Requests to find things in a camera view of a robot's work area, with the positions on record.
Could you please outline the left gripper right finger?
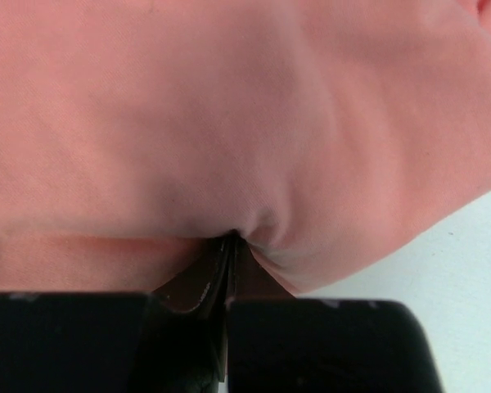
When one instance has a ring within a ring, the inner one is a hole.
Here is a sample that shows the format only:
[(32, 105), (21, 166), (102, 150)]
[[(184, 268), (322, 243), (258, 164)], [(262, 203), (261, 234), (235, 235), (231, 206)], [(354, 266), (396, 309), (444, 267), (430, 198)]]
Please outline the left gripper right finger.
[(390, 300), (296, 298), (229, 239), (231, 392), (440, 392), (426, 335)]

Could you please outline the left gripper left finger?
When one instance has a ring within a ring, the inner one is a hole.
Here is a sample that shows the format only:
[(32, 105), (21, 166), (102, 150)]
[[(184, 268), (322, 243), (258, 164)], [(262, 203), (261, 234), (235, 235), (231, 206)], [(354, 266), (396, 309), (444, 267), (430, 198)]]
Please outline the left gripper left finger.
[(214, 239), (156, 291), (0, 292), (0, 392), (215, 392), (231, 256)]

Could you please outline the salmon pink t shirt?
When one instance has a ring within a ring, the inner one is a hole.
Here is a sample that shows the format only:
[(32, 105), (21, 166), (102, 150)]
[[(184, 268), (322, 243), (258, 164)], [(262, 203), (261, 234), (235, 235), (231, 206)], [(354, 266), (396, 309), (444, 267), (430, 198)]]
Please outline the salmon pink t shirt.
[(490, 190), (491, 1), (0, 1), (0, 291), (307, 292)]

